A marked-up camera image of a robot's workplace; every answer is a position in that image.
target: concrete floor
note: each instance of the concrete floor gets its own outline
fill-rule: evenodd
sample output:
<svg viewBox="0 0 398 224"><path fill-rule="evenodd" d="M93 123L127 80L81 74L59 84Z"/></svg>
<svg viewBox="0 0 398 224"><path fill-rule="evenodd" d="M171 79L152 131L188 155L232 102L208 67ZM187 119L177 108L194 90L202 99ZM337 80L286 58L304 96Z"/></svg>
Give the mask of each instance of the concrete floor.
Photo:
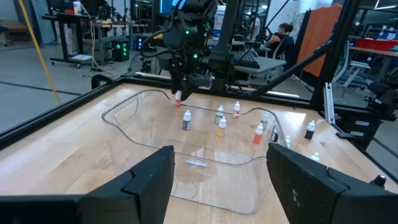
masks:
<svg viewBox="0 0 398 224"><path fill-rule="evenodd" d="M7 84L13 83L37 88L50 88L35 49L25 48L26 44L21 47L21 49L0 49L0 105L2 105L0 110L0 132L57 106L57 102L51 91ZM62 62L57 62L55 66L51 65L50 57L61 57L62 50L59 45L43 47L42 53L55 89L69 92L59 94L62 102L71 100L77 95L91 90L90 76L98 72L90 72L89 65L82 66L80 69ZM130 58L133 58L135 54L136 52L131 52ZM138 63L133 64L133 71L139 70L141 67L138 58L136 61ZM119 75L126 73L129 63L128 61L122 63L115 62L112 64L115 68L112 72L116 72ZM249 82L263 85L266 83L263 77L264 75L258 75L256 79ZM312 97L312 92L294 78L284 81L273 90L299 95L301 98L310 99ZM367 91L349 90L345 92L343 98L341 97L342 91L342 88L333 86L333 95L336 103L366 106L363 96L368 94ZM398 153L398 149L396 148L398 138L395 137L395 133L398 133L398 121L386 121L381 125L375 137ZM375 142L372 142L368 147L368 152L398 176L397 158L392 157L389 152L386 152L383 147Z"/></svg>

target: clear plastic bin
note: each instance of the clear plastic bin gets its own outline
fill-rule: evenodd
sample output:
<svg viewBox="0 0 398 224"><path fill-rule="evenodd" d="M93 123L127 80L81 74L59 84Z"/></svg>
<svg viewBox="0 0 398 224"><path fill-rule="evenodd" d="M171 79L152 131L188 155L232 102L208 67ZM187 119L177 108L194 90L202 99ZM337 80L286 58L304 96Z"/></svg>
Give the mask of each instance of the clear plastic bin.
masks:
<svg viewBox="0 0 398 224"><path fill-rule="evenodd" d="M253 108L233 119L227 111L226 136L216 135L216 108L182 104L162 90L145 90L118 103L102 115L117 174L162 146L175 149L172 195L239 213L254 213L271 186L266 152L272 131L285 137L275 114ZM182 129L184 112L192 114L192 129ZM254 132L264 113L269 122L260 144Z"/></svg>

